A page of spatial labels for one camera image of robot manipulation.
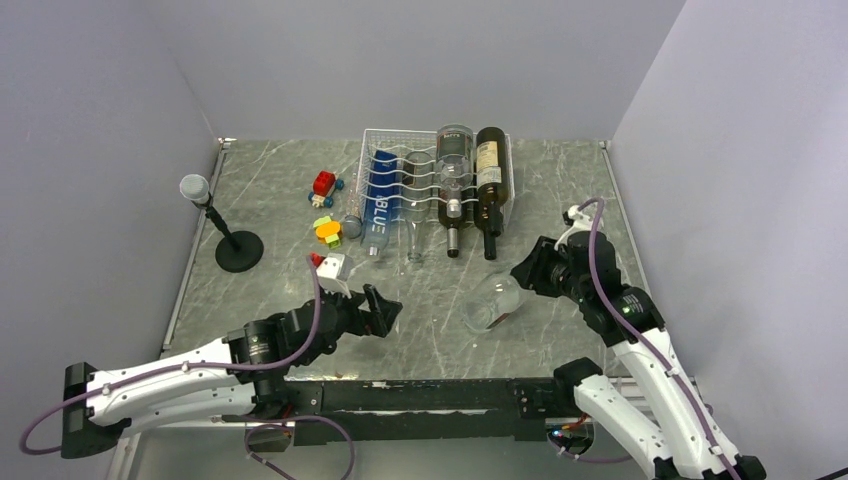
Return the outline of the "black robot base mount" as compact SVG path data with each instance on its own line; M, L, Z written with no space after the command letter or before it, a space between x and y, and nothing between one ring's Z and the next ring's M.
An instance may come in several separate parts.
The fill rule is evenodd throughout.
M355 441L554 439L578 450L596 437L551 377L285 380L252 396L242 417L280 424L307 415L335 421Z

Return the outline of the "colourful toy block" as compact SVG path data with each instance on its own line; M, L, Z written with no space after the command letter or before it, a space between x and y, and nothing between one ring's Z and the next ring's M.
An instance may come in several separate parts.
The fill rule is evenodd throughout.
M342 244L342 225L331 216L323 216L313 222L313 231L317 240L330 249Z

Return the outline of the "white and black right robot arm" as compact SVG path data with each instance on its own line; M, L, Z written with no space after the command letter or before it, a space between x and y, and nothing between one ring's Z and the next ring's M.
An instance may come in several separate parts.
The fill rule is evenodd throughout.
M521 289L575 303L587 326L631 374L650 412L625 399L592 360L553 374L552 402L600 424L649 479L764 479L755 456L724 434L687 377L665 321L650 296L622 279L616 250L603 233L581 231L558 245L538 238L510 271Z

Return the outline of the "dark green wine bottle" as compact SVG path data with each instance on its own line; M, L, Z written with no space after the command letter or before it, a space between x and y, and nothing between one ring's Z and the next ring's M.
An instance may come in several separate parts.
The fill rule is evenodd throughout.
M494 212L482 210L474 215L474 224L483 237L483 256L485 260L497 259L496 239L504 231L504 218L502 212L496 209Z
M457 258L460 253L459 232L468 222L466 206L458 199L440 203L438 219L446 232L446 254L449 258Z

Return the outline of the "blue square water bottle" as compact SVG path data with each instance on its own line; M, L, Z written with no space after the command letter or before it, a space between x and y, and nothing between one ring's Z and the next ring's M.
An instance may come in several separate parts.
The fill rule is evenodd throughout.
M398 157L376 150L371 157L366 181L362 245L376 259L385 250L398 198Z

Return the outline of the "clear round glass bottle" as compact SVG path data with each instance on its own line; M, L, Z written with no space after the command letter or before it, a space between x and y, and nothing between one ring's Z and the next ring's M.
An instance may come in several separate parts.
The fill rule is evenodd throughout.
M463 193L472 180L473 146L473 132L465 125L448 124L437 131L436 170L447 218L464 216Z
M490 331L515 313L528 297L529 291L508 272L492 273L466 295L461 309L463 323L475 333Z

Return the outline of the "clear glass wine bottle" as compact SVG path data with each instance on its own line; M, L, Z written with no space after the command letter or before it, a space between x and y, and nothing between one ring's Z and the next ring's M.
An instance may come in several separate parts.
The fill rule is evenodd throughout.
M407 259L422 261L422 231L430 211L434 160L426 151L412 151L403 162L403 218L407 227Z

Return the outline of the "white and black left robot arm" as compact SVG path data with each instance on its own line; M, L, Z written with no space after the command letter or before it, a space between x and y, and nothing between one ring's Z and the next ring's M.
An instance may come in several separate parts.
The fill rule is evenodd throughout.
M402 309L370 284L351 294L320 290L296 309L184 354L124 370L71 365L60 455L94 456L126 435L201 417L275 419L292 406L285 382L291 368L334 353L345 334L386 337Z

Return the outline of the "grey microphone on stand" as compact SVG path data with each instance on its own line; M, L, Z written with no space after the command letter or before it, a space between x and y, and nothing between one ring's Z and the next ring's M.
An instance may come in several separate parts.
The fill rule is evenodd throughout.
M261 260L264 244L251 231L231 231L213 205L213 194L208 180L199 174L184 176L179 184L181 195L202 210L205 217L222 234L215 249L215 261L224 271L242 273L252 269Z

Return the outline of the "red toy block car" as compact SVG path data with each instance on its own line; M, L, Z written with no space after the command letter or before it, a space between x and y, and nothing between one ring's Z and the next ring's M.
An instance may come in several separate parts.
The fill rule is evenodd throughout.
M335 173L322 170L315 177L308 200L314 208L331 208L334 205L334 194L345 188L343 179Z

